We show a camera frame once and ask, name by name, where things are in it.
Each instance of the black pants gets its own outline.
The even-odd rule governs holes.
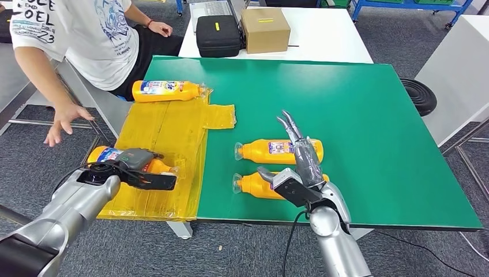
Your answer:
[[[127,79],[121,86],[110,93],[121,96],[127,101],[134,101],[132,88],[135,81],[143,80],[148,71],[149,64],[153,55],[178,56],[180,47],[182,46],[183,37],[169,36],[165,38],[159,33],[154,33],[142,25],[134,27],[139,34],[139,52],[134,64],[133,70],[129,73]]]

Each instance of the green tabletop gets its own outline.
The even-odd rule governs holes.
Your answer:
[[[290,222],[303,210],[231,186],[260,165],[236,161],[235,143],[287,139],[275,118],[286,109],[322,141],[354,227],[482,228],[390,65],[154,57],[146,80],[205,83],[212,103],[236,106],[234,129],[209,131],[197,219]]]

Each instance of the person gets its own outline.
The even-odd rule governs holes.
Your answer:
[[[136,22],[128,26],[126,18]],[[10,34],[17,63],[53,104],[54,123],[45,144],[72,134],[72,120],[93,120],[73,103],[49,58],[66,58],[95,87],[132,101],[152,55],[177,56],[183,38],[166,23],[141,12],[131,0],[13,0]]]

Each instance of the orange bottle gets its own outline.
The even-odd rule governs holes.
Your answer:
[[[323,174],[322,176],[326,182],[329,181],[329,177],[326,174]],[[258,172],[248,176],[234,174],[232,178],[232,191],[234,193],[249,193],[256,198],[284,199],[271,188],[271,184],[269,182],[261,178]]]
[[[324,150],[319,140],[310,140],[322,162]],[[294,146],[290,140],[255,140],[252,143],[236,143],[234,146],[236,160],[248,159],[256,163],[295,164]]]
[[[119,156],[123,150],[118,150],[116,148],[111,148],[107,146],[99,146],[95,148],[92,153],[88,156],[87,162],[105,162],[106,160],[115,159]],[[176,167],[170,167],[163,163],[160,159],[153,159],[149,162],[141,171],[149,172],[153,174],[161,174],[163,172],[175,173]]]
[[[136,102],[187,101],[204,95],[207,90],[188,81],[136,81],[133,97]]]

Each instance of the robotic arm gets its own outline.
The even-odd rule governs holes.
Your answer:
[[[324,181],[309,138],[302,136],[288,112],[283,111],[283,115],[285,119],[277,119],[294,146],[297,173],[284,169],[275,175],[263,167],[259,167],[258,172],[286,200],[297,207],[306,206],[329,277],[373,276],[350,235],[351,218],[340,190],[333,183]]]
[[[133,148],[115,160],[76,170],[39,217],[0,241],[0,275],[57,276],[67,248],[115,197],[121,181],[140,189],[173,190],[173,174],[141,171],[155,156]]]
[[[272,174],[258,168],[272,188],[297,207],[306,206],[317,235],[329,277],[372,276],[349,233],[347,205],[338,188],[322,178],[322,170],[309,138],[304,138],[292,117],[283,112],[284,125],[296,159],[296,171]],[[43,213],[31,223],[0,240],[0,268],[5,276],[57,276],[66,249],[112,200],[121,182],[140,189],[173,190],[176,176],[142,172],[156,154],[128,149],[115,160],[91,163],[78,169],[56,190]]]

